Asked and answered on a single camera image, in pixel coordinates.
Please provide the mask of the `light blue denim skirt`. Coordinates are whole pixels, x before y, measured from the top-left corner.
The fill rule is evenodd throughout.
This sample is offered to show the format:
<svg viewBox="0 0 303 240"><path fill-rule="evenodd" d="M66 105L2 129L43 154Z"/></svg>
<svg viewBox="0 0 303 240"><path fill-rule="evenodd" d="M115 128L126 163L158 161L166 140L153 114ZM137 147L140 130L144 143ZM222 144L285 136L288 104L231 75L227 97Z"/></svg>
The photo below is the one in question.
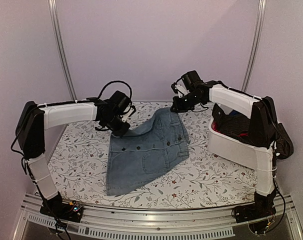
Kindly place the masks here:
<svg viewBox="0 0 303 240"><path fill-rule="evenodd" d="M106 195L128 194L189 158L189 135L180 116L160 108L123 137L110 136Z"/></svg>

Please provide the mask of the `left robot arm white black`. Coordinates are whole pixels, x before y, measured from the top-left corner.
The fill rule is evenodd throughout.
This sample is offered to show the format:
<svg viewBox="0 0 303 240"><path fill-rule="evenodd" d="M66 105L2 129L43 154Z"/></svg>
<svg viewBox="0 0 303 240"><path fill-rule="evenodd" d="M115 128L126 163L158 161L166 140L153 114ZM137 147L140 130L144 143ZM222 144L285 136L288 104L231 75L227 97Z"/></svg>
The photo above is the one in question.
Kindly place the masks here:
<svg viewBox="0 0 303 240"><path fill-rule="evenodd" d="M55 217L66 213L66 206L55 198L59 191L48 168L45 156L45 132L57 126L95 121L101 128L123 136L130 128L127 119L136 111L130 100L112 101L99 98L36 104L28 101L15 130L22 166L47 201L46 208Z"/></svg>

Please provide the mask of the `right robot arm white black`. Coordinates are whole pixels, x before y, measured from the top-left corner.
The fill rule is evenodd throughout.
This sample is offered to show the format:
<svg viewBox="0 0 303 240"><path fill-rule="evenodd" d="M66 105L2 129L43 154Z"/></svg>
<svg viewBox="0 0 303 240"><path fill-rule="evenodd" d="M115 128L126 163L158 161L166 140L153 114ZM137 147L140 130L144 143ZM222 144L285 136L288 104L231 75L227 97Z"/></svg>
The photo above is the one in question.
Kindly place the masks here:
<svg viewBox="0 0 303 240"><path fill-rule="evenodd" d="M171 109L177 113L213 103L209 122L208 150L222 158L256 171L257 185L250 214L261 218L269 211L267 199L275 196L275 144L278 121L270 97L251 96L224 85L221 81L184 80L171 85Z"/></svg>

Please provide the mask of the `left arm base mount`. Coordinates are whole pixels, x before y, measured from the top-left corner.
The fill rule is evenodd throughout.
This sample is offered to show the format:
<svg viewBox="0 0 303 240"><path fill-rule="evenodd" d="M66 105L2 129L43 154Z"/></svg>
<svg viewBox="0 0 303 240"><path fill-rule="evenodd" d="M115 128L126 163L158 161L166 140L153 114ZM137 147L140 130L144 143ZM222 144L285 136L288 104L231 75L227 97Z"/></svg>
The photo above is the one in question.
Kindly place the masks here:
<svg viewBox="0 0 303 240"><path fill-rule="evenodd" d="M50 200L43 200L40 213L60 220L80 223L84 211L81 202L72 200L64 202L60 193Z"/></svg>

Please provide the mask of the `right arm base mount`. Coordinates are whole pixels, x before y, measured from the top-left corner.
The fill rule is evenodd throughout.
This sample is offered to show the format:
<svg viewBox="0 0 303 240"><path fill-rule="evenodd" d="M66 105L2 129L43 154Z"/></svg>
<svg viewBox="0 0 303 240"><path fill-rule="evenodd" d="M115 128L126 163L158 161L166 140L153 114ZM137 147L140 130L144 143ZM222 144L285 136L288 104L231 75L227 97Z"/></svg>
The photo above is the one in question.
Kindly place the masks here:
<svg viewBox="0 0 303 240"><path fill-rule="evenodd" d="M249 230L255 235L264 235L269 230L274 221L276 209L274 198L277 191L274 190L267 196L254 193L254 203L248 205L238 205L232 209L231 216L237 223L254 221L264 218L262 221L255 221L248 225Z"/></svg>

